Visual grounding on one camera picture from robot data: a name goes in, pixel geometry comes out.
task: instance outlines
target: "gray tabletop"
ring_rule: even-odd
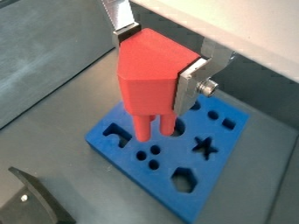
[[[0,206],[23,186],[7,170],[15,166],[39,177],[78,223],[182,223],[84,141],[120,100],[116,63],[112,51],[0,130]],[[250,119],[198,222],[266,223],[298,132],[216,96]]]

